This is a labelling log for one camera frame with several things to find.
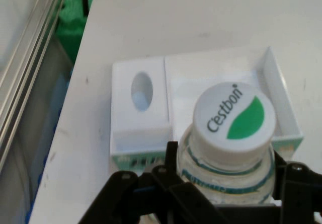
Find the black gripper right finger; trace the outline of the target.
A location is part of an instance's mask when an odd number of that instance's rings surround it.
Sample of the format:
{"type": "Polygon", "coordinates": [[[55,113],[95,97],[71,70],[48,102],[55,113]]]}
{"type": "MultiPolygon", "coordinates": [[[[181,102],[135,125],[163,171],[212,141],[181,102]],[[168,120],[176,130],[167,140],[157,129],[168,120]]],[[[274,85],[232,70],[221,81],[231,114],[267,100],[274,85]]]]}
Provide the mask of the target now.
{"type": "Polygon", "coordinates": [[[273,198],[281,201],[279,223],[315,223],[321,213],[321,174],[300,162],[285,161],[276,151],[273,198]]]}

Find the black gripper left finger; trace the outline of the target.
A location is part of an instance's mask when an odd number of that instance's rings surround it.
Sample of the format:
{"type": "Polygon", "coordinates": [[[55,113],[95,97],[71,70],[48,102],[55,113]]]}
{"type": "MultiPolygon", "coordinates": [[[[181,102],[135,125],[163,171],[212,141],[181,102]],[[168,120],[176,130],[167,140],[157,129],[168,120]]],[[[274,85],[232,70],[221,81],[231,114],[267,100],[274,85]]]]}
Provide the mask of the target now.
{"type": "Polygon", "coordinates": [[[168,142],[165,164],[140,176],[112,174],[80,223],[139,223],[147,214],[155,214],[159,223],[216,223],[215,208],[176,174],[177,149],[176,141],[168,142]]]}

